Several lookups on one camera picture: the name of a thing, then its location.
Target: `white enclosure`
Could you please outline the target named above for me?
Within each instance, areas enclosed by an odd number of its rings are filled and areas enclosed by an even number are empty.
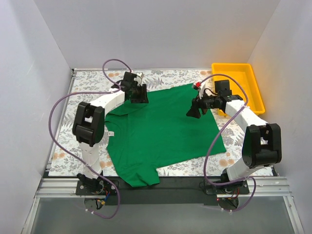
[[[0,18],[0,233],[23,228],[52,145],[50,109],[67,93],[71,69],[101,68],[111,58],[133,68],[250,63],[263,118],[282,129],[277,170],[312,233],[311,1],[3,0]]]

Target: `purple cable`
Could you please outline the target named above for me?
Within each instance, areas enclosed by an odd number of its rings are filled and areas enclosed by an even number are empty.
[[[119,210],[119,207],[120,207],[120,194],[119,194],[119,190],[118,190],[117,186],[116,186],[112,181],[110,181],[109,179],[105,178],[104,176],[100,175],[100,174],[97,173],[95,170],[93,170],[89,165],[87,165],[87,163],[86,163],[83,159],[79,158],[78,156],[74,155],[73,153],[71,153],[71,152],[69,152],[68,150],[66,150],[63,146],[61,146],[61,145],[58,143],[58,141],[55,139],[55,137],[53,136],[51,122],[52,122],[52,115],[53,115],[53,112],[54,112],[56,106],[57,106],[61,101],[63,101],[64,99],[66,99],[66,98],[68,98],[68,97],[70,97],[70,96],[78,95],[78,94],[111,94],[111,93],[116,93],[116,92],[118,92],[118,91],[121,90],[121,86],[120,86],[118,83],[114,82],[112,79],[110,79],[110,78],[106,75],[106,73],[105,73],[104,67],[105,67],[105,65],[106,65],[108,62],[110,62],[110,61],[118,61],[118,62],[121,62],[122,64],[124,64],[124,65],[130,70],[130,72],[132,72],[132,70],[131,70],[131,68],[130,68],[126,63],[124,63],[123,61],[121,61],[121,60],[119,60],[119,59],[116,59],[116,58],[109,59],[109,60],[107,60],[106,62],[104,62],[103,67],[102,67],[102,69],[103,69],[103,74],[105,75],[105,77],[106,77],[111,83],[113,83],[113,84],[115,84],[115,85],[118,86],[118,89],[117,89],[117,90],[112,91],[112,92],[77,92],[77,93],[71,93],[71,94],[65,95],[64,97],[62,97],[61,99],[59,99],[59,100],[54,104],[54,106],[53,106],[52,109],[51,109],[50,116],[49,116],[49,133],[50,133],[50,136],[51,136],[52,140],[54,141],[54,143],[55,143],[57,146],[59,146],[63,151],[65,151],[65,152],[68,153],[69,155],[73,156],[75,159],[77,159],[77,160],[79,160],[80,162],[82,162],[91,172],[93,172],[94,174],[96,174],[97,176],[99,176],[99,177],[102,178],[103,180],[107,181],[108,183],[110,183],[111,185],[113,185],[113,186],[116,188],[117,197],[118,197],[117,208],[116,208],[115,212],[114,212],[111,216],[104,216],[104,215],[102,215],[102,214],[100,214],[100,213],[97,213],[97,212],[95,212],[95,211],[91,211],[93,214],[96,214],[96,215],[98,215],[98,216],[100,216],[100,217],[102,217],[102,218],[105,218],[105,219],[113,218],[113,217],[117,214],[117,212],[118,212],[118,210]]]
[[[239,178],[239,179],[236,179],[236,180],[233,180],[233,181],[230,181],[230,182],[225,182],[225,183],[214,183],[214,182],[212,182],[211,180],[208,179],[207,173],[206,173],[206,167],[207,167],[208,157],[209,157],[209,155],[210,155],[210,153],[211,153],[211,150],[213,149],[213,147],[214,147],[216,141],[217,141],[218,138],[221,136],[221,133],[222,133],[222,132],[225,130],[225,128],[239,115],[239,113],[241,113],[241,112],[245,109],[245,107],[246,107],[246,105],[247,105],[247,103],[248,103],[248,97],[247,97],[247,94],[246,94],[245,90],[243,89],[243,87],[242,87],[235,79],[233,79],[232,77],[230,77],[230,76],[228,76],[228,75],[225,75],[225,74],[213,74],[213,75],[210,75],[210,76],[204,78],[200,83],[202,84],[202,83],[205,82],[206,80],[210,79],[211,77],[215,77],[215,76],[223,76],[223,77],[227,77],[227,78],[231,79],[231,80],[240,88],[240,90],[243,92],[243,94],[244,94],[244,96],[245,96],[245,98],[246,98],[246,101],[245,101],[244,105],[242,106],[242,108],[240,108],[240,109],[236,112],[236,114],[233,115],[233,116],[229,119],[229,121],[227,121],[227,122],[223,125],[223,127],[221,128],[221,130],[220,130],[220,131],[218,132],[218,134],[215,136],[214,140],[212,141],[212,143],[211,143],[211,145],[210,145],[210,147],[209,147],[209,149],[208,149],[208,152],[207,152],[207,154],[206,154],[206,157],[205,157],[205,161],[204,161],[204,178],[205,178],[205,180],[206,180],[208,183],[210,183],[211,185],[214,185],[214,186],[223,186],[223,185],[233,184],[233,183],[236,183],[236,182],[239,182],[239,181],[242,181],[242,180],[246,180],[247,178]],[[254,182],[253,192],[252,192],[250,198],[246,201],[246,203],[245,203],[244,205],[242,205],[241,207],[237,208],[236,210],[233,210],[233,212],[234,212],[234,211],[239,211],[239,210],[243,209],[245,206],[247,206],[248,203],[251,201],[252,197],[254,196],[254,193],[255,193],[255,190],[256,190],[256,181],[255,181],[255,179],[254,179],[252,176],[250,176],[249,178],[252,179],[253,182]]]

